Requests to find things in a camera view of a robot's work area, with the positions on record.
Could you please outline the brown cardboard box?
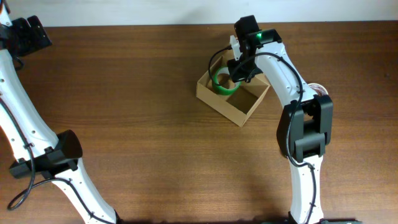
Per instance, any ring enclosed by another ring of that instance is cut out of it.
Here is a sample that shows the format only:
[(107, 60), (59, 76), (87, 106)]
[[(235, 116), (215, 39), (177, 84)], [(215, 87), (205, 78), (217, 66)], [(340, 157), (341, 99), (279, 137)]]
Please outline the brown cardboard box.
[(271, 84), (263, 74), (254, 77), (250, 83), (242, 82), (239, 86), (231, 81), (226, 88), (235, 89), (230, 95), (222, 95), (212, 86), (208, 72), (197, 81), (196, 97), (224, 117), (242, 127), (264, 99)]

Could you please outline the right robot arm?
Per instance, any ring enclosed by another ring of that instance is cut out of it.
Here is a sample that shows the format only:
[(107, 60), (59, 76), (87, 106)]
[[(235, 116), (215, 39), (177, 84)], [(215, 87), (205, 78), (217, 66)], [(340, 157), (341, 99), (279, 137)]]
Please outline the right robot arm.
[(254, 16), (234, 24), (234, 58), (227, 63), (233, 82), (249, 83), (264, 75), (282, 106), (277, 142), (288, 159), (292, 178), (290, 223), (321, 223), (320, 168), (331, 140), (333, 102), (302, 78), (275, 29), (262, 30)]

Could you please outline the green tape roll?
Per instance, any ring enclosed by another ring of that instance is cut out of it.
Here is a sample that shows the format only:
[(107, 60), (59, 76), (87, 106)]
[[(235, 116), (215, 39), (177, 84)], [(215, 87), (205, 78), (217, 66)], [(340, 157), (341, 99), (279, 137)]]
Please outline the green tape roll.
[(223, 66), (217, 69), (215, 74), (212, 76), (212, 87), (217, 94), (229, 96), (236, 92), (241, 86), (241, 82), (233, 82), (229, 78), (229, 75), (228, 67)]

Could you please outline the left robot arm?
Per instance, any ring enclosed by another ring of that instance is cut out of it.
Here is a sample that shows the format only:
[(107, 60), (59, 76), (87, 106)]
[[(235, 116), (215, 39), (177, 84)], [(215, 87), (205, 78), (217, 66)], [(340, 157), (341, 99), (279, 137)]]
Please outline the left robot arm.
[(77, 135), (70, 129), (53, 132), (17, 76), (24, 67), (21, 57), (51, 46), (51, 40), (37, 16), (11, 20), (9, 14), (7, 2), (1, 1), (1, 128), (14, 155), (9, 172), (16, 179), (30, 180), (7, 209), (19, 208), (32, 189), (51, 182), (68, 197), (85, 223), (122, 223), (89, 178)]

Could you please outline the white tape roll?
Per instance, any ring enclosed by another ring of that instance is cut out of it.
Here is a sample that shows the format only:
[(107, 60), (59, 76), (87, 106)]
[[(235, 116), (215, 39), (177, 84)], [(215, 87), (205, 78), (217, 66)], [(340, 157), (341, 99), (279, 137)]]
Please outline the white tape roll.
[(319, 83), (309, 83), (308, 86), (320, 96), (328, 95), (327, 89)]

